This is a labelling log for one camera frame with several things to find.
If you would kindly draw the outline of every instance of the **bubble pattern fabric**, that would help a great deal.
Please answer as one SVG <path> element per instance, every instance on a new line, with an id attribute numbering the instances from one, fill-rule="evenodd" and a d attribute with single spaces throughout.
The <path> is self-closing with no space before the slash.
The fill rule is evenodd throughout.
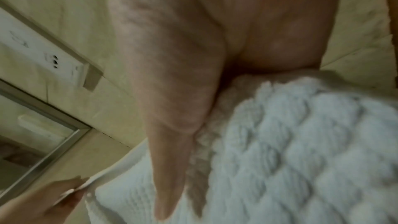
<path id="1" fill-rule="evenodd" d="M 240 77 L 197 134 L 165 223 L 396 224 L 397 108 L 321 78 Z M 91 223 L 157 223 L 149 154 L 123 162 L 91 187 Z"/>

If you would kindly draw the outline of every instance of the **human hand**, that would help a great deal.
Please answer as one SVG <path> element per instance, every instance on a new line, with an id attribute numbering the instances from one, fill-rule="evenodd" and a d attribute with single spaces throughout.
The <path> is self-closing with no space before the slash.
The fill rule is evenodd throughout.
<path id="1" fill-rule="evenodd" d="M 36 191 L 28 191 L 0 207 L 0 224 L 62 224 L 84 195 L 79 190 L 59 202 L 60 195 L 81 186 L 80 178 L 52 182 Z"/>
<path id="2" fill-rule="evenodd" d="M 155 216 L 184 189 L 221 80 L 318 67 L 338 0 L 108 0 L 149 139 Z"/>

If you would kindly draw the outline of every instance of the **mirror frame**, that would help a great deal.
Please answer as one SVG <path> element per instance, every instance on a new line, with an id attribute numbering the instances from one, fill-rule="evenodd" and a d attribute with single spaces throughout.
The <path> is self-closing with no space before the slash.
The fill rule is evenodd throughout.
<path id="1" fill-rule="evenodd" d="M 73 144 L 81 139 L 91 127 L 1 79 L 0 95 L 74 130 L 74 132 L 53 151 L 48 153 L 10 187 L 0 193 L 1 206 L 25 191 L 47 168 L 60 158 Z"/>

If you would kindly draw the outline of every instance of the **electrical socket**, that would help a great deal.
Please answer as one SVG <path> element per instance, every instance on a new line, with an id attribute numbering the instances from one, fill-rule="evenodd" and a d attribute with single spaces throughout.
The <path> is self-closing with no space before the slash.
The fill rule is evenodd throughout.
<path id="1" fill-rule="evenodd" d="M 0 8 L 0 42 L 50 70 L 64 80 L 83 86 L 89 64 L 82 62 Z"/>

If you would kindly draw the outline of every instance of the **white towel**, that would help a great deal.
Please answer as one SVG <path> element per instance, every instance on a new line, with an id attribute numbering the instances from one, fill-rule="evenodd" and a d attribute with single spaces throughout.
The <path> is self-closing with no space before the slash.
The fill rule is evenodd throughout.
<path id="1" fill-rule="evenodd" d="M 165 223 L 398 223 L 397 108 L 323 73 L 240 77 L 198 133 Z M 92 224 L 157 223 L 146 149 L 88 181 Z"/>

